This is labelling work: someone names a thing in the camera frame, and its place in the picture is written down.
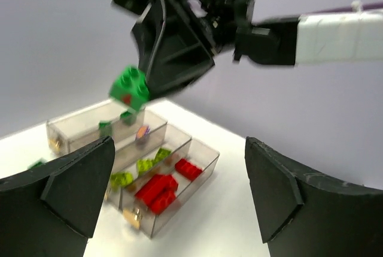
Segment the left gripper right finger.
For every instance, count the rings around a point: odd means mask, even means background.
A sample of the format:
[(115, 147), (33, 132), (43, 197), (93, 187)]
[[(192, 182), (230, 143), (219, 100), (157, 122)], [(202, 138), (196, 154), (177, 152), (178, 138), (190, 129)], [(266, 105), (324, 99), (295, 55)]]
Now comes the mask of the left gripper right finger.
[(321, 173), (248, 137), (245, 163), (271, 256), (381, 256), (382, 191)]

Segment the red long lego brick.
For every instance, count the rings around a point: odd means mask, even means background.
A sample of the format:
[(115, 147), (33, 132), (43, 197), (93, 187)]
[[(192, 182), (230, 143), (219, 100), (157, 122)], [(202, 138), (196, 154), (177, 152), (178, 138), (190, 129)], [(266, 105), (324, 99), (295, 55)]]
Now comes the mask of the red long lego brick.
[(135, 194), (135, 198), (150, 204), (168, 189), (175, 192), (178, 189), (178, 182), (172, 175), (156, 174)]

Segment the green lego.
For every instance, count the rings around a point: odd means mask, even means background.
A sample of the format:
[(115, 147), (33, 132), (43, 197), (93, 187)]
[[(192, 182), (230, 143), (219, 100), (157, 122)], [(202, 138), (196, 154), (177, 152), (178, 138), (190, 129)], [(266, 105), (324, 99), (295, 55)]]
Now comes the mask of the green lego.
[(102, 120), (98, 123), (98, 131), (100, 137), (113, 136), (113, 123), (112, 121)]

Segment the green lego brick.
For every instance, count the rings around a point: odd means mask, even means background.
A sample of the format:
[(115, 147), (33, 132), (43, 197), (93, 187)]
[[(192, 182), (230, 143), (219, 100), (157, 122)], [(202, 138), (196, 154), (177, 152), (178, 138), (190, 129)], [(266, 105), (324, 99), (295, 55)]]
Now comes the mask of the green lego brick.
[(139, 111), (150, 99), (145, 74), (134, 66), (128, 66), (113, 82), (109, 97)]
[(132, 126), (136, 121), (136, 115), (129, 111), (125, 111), (120, 114), (120, 120), (126, 126)]

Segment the lime lego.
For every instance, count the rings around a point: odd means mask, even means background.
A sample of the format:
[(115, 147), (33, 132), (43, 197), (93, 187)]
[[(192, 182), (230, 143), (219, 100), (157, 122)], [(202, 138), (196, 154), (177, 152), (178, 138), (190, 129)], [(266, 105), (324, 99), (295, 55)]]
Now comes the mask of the lime lego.
[(114, 188), (125, 187), (131, 184), (133, 180), (134, 178), (132, 173), (128, 171), (115, 173), (110, 176), (110, 183)]

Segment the red small lego brick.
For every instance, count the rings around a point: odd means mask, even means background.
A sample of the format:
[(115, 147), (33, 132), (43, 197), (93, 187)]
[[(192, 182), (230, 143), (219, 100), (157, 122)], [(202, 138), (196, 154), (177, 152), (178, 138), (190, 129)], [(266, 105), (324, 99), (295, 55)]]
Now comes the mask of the red small lego brick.
[(150, 204), (150, 210), (156, 214), (161, 214), (176, 199), (175, 193), (171, 190), (165, 190)]

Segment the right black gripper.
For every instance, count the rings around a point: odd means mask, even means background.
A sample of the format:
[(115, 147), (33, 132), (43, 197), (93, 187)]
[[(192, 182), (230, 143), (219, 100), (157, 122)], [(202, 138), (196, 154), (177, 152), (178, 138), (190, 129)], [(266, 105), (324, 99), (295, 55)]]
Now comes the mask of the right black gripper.
[(149, 99), (173, 95), (234, 48), (236, 31), (253, 18), (255, 0), (150, 0), (132, 36)]

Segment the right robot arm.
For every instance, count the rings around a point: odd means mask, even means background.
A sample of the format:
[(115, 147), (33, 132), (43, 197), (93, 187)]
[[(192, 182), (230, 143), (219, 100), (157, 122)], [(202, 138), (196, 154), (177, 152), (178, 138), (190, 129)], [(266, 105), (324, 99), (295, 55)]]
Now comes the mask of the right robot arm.
[(132, 35), (150, 99), (179, 92), (214, 66), (216, 55), (257, 65), (295, 66), (382, 59), (382, 4), (251, 21), (255, 0), (149, 0)]

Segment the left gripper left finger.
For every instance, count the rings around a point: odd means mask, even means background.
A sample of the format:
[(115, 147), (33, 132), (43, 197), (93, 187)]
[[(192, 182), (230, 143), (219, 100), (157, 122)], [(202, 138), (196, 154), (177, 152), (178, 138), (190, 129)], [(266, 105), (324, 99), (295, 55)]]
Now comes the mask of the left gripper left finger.
[(1, 256), (83, 256), (114, 157), (113, 139), (102, 137), (1, 179)]

